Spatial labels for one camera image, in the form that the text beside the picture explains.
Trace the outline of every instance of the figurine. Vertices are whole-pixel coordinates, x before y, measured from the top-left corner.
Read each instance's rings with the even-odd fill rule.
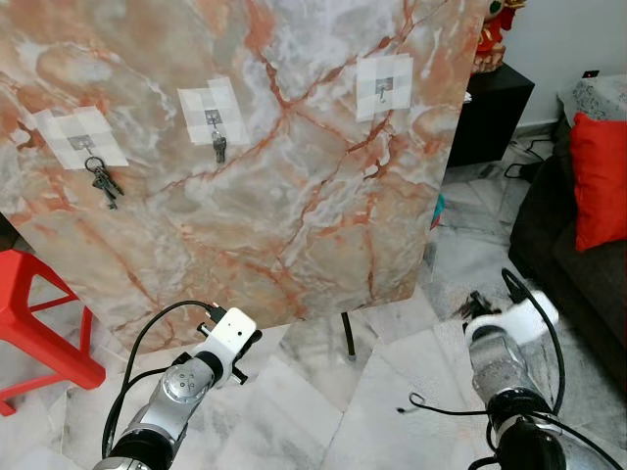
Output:
[[[472,63],[472,73],[495,71],[503,65],[506,46],[501,41],[501,29],[509,31],[513,16],[526,0],[493,0],[481,29],[477,53]]]

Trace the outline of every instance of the power cord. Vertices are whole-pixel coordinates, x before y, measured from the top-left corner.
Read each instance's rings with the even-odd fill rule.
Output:
[[[575,438],[579,439],[580,441],[583,441],[586,445],[588,445],[591,448],[593,448],[594,450],[596,450],[599,453],[599,455],[601,457],[603,457],[605,460],[607,460],[607,462],[612,467],[614,467],[616,470],[623,470],[623,468],[620,465],[618,465],[618,462],[616,462],[616,460],[614,460],[605,450],[603,450],[602,448],[597,446],[595,443],[592,442],[592,440],[588,439],[583,434],[578,433],[577,431],[572,429],[570,426],[566,426],[565,424],[560,423],[556,419],[552,419],[551,417],[545,416],[542,413],[536,413],[535,411],[530,411],[527,414],[529,416],[533,416],[534,418],[538,418],[538,419],[542,419],[544,421],[547,421],[548,423],[551,423],[554,426],[557,426],[558,428],[563,429],[568,434],[574,436]]]
[[[109,411],[109,415],[107,416],[105,429],[102,435],[102,458],[107,458],[113,447],[116,428],[118,427],[118,419],[120,418],[121,406],[123,405],[126,392],[128,392],[130,387],[136,384],[139,380],[148,377],[149,375],[164,372],[166,370],[165,368],[151,370],[148,372],[144,372],[143,374],[139,374],[132,381],[130,380],[130,373],[132,371],[133,362],[135,361],[135,357],[137,356],[137,351],[139,350],[142,339],[144,338],[146,333],[148,333],[148,330],[150,330],[150,328],[157,321],[159,321],[163,316],[180,306],[200,306],[207,311],[210,319],[215,323],[218,323],[226,314],[226,310],[221,306],[205,304],[204,302],[200,301],[181,301],[167,306],[159,313],[157,313],[153,318],[151,318],[148,323],[146,323],[144,328],[142,328],[142,330],[137,335],[137,338],[135,339],[135,343],[133,344],[133,347],[130,351],[130,356],[128,357],[128,363],[126,364],[126,370],[124,372],[124,378],[121,383],[120,393],[116,397],[116,400],[114,401],[113,405],[111,406],[111,410]]]
[[[540,162],[538,164],[511,164],[510,166],[507,167],[504,176],[505,178],[509,178],[509,179],[526,179],[528,181],[533,179],[533,176],[535,175],[536,171],[538,170],[539,166],[545,161],[545,159],[538,155],[536,152],[534,152],[533,146],[536,144],[536,142],[552,142],[552,139],[533,139],[531,141],[531,144],[529,145],[529,147],[527,147],[526,149],[518,149],[521,150],[522,152],[529,154],[535,158],[537,158]],[[515,140],[512,140],[509,142],[509,145],[520,145],[518,144],[518,142],[516,142]],[[510,171],[515,168],[515,167],[519,167],[520,170],[518,171],[518,175],[513,175],[510,173]]]
[[[562,354],[562,351],[561,351],[561,345],[559,344],[559,338],[557,337],[557,333],[555,332],[553,324],[549,320],[549,316],[545,313],[545,311],[542,309],[540,304],[538,304],[538,301],[536,301],[536,298],[533,297],[533,294],[531,294],[529,289],[527,289],[527,286],[525,286],[509,269],[503,268],[502,276],[503,276],[506,284],[509,286],[510,289],[511,289],[511,285],[513,284],[513,286],[520,291],[518,294],[523,295],[524,297],[529,299],[529,301],[531,302],[533,307],[538,310],[538,312],[542,316],[542,319],[547,324],[547,328],[549,329],[549,333],[551,335],[551,339],[552,339],[554,347],[555,347],[555,355],[557,356],[557,368],[559,369],[559,385],[558,385],[558,390],[557,390],[557,397],[555,398],[555,405],[554,405],[554,408],[553,408],[553,410],[554,410],[553,413],[554,413],[555,416],[557,416],[559,411],[560,411],[560,409],[561,409],[561,405],[563,403],[563,396],[564,396],[565,387],[566,387],[565,372],[564,372],[564,359],[563,359],[563,354]],[[416,397],[418,397],[420,399],[420,402],[417,402],[417,401],[414,400],[414,398],[416,398]],[[481,416],[481,415],[487,415],[488,414],[487,410],[450,411],[450,410],[447,410],[447,409],[441,409],[441,408],[436,408],[436,407],[433,407],[433,406],[428,406],[428,405],[424,404],[424,402],[425,402],[424,397],[421,396],[420,394],[416,393],[416,392],[410,393],[409,400],[410,400],[410,403],[413,406],[415,406],[416,408],[426,409],[428,411],[433,411],[433,412],[436,412],[436,413],[439,413],[439,414],[445,414],[447,416]],[[412,412],[412,410],[405,409],[405,408],[396,408],[396,410],[399,413],[402,413],[402,414],[411,413]],[[530,412],[527,413],[527,415],[533,416],[533,417],[535,417],[537,419],[542,419],[544,421],[547,421],[547,422],[557,426],[558,428],[566,431],[570,435],[574,436],[575,438],[579,439],[580,441],[582,441],[586,445],[588,445],[591,448],[593,448],[596,452],[599,453],[599,455],[601,457],[603,457],[616,470],[623,470],[623,468],[620,465],[618,465],[616,460],[614,460],[606,451],[604,451],[602,448],[600,448],[595,443],[593,443],[590,439],[586,438],[585,436],[583,436],[582,434],[578,433],[577,431],[575,431],[574,429],[570,428],[569,426],[566,426],[565,424],[560,423],[556,419],[552,419],[550,416],[545,416],[542,413],[537,413],[537,412],[534,412],[534,411],[530,411]],[[488,426],[486,427],[486,441],[487,441],[488,446],[490,447],[490,449],[493,452],[497,452],[497,448],[494,445],[494,443],[492,442],[492,423],[490,423],[489,421],[488,421]],[[498,463],[499,463],[499,459],[498,459],[498,457],[496,455],[494,455],[492,457],[481,458],[479,460],[476,460],[476,461],[472,462],[472,464],[470,464],[470,466],[468,467],[468,470],[476,470],[476,469],[484,467],[486,465],[498,464]]]
[[[538,304],[538,301],[536,301],[536,298],[533,297],[533,294],[529,292],[529,289],[527,289],[527,286],[525,286],[522,282],[520,282],[520,280],[516,276],[514,276],[513,273],[507,268],[503,268],[503,270],[501,271],[501,275],[503,276],[503,279],[508,286],[513,285],[516,289],[518,289],[519,292],[517,294],[519,295],[521,294],[527,299],[529,299],[533,307],[536,308],[536,310],[538,310],[538,313],[540,313],[540,316],[542,316],[542,319],[547,324],[547,328],[549,329],[549,334],[551,335],[551,341],[553,342],[553,346],[555,349],[555,356],[557,357],[557,372],[559,374],[559,382],[557,385],[557,396],[555,397],[553,414],[555,416],[558,416],[559,411],[561,410],[561,405],[564,401],[564,393],[566,391],[566,372],[565,372],[565,367],[564,367],[564,355],[561,351],[561,344],[559,343],[559,338],[557,337],[555,328],[553,327],[553,324],[549,320],[549,316],[542,309],[540,304]]]

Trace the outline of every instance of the metal stand leg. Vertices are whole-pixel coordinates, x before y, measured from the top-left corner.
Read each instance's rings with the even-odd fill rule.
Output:
[[[348,312],[342,312],[342,321],[344,322],[344,331],[346,333],[346,346],[349,349],[348,359],[355,360],[355,342],[353,341],[353,330],[351,329],[351,320],[349,320]]]

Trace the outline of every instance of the red stool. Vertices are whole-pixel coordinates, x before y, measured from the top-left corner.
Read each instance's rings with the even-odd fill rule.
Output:
[[[67,295],[43,304],[28,306],[30,285],[39,275]],[[63,380],[83,389],[94,389],[105,380],[105,369],[89,354],[91,316],[85,307],[80,325],[80,349],[35,318],[32,313],[78,300],[68,285],[46,264],[31,254],[9,250],[0,252],[0,340],[7,341],[46,364],[56,373],[28,380],[0,391],[0,414],[16,411],[5,400]]]

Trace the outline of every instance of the marble floor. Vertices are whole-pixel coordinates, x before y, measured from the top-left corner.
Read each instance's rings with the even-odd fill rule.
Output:
[[[537,147],[542,155],[550,151]],[[395,408],[407,406],[412,391],[434,406],[481,408],[455,311],[475,289],[497,305],[508,305],[500,271],[514,269],[506,256],[508,235],[528,184],[503,178],[503,170],[526,158],[512,147],[499,164],[447,171],[446,208],[413,296],[350,312],[357,360],[346,357],[339,315],[264,330],[239,362],[250,380],[210,392],[190,421],[172,468],[465,470],[489,455],[485,418],[422,411],[403,416]],[[52,299],[55,292],[36,283],[31,295],[34,302]],[[76,342],[80,305],[53,310],[39,317]],[[558,333],[567,374],[563,421],[625,465],[624,396],[567,321],[559,323]],[[0,417],[0,469],[89,470],[98,461],[102,427],[127,351],[97,321],[91,350],[107,369],[100,388],[57,384],[16,398],[18,412]],[[141,354],[136,372],[167,365],[182,351]],[[525,352],[552,398],[556,366],[550,341],[543,338]],[[9,345],[0,344],[0,354],[0,387],[45,373]],[[156,381],[148,378],[129,393],[120,423],[132,417]]]

